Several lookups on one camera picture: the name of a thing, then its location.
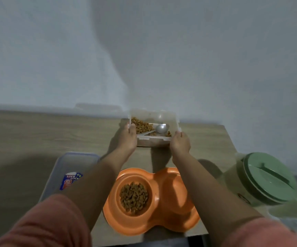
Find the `spoon handle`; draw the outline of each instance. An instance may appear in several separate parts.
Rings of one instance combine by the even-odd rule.
[[[137,136],[145,136],[146,134],[149,134],[149,133],[152,133],[152,132],[155,132],[155,130],[149,131],[149,132],[146,132],[146,133],[140,133],[140,134],[137,134]]]

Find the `orange sleeve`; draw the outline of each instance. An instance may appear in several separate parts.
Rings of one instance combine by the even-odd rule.
[[[0,238],[0,247],[20,246],[91,247],[91,235],[79,208],[57,194],[29,210]]]
[[[222,247],[297,247],[297,234],[267,218],[254,219],[228,236]]]

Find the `metal spoon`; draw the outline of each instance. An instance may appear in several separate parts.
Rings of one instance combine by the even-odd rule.
[[[169,129],[168,124],[159,124],[159,125],[157,125],[155,127],[155,129],[153,131],[149,131],[149,132],[146,132],[146,133],[140,133],[140,134],[137,134],[137,136],[144,136],[146,134],[153,133],[153,132],[166,134],[168,132],[168,129]]]

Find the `container lid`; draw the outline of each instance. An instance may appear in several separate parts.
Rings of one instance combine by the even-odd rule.
[[[265,195],[281,202],[296,198],[297,181],[277,158],[254,152],[245,157],[244,166],[250,181]]]

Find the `dry cat food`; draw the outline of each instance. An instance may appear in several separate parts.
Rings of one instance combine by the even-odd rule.
[[[120,191],[121,204],[126,209],[136,214],[148,200],[148,193],[145,187],[139,183],[126,184]]]
[[[137,119],[136,117],[131,118],[131,123],[134,123],[136,125],[136,132],[137,134],[140,133],[146,133],[149,131],[153,131],[153,125],[147,122],[144,122],[142,120]],[[147,136],[157,136],[156,132],[152,132],[150,134],[147,134]],[[170,131],[168,131],[166,137],[171,137]]]

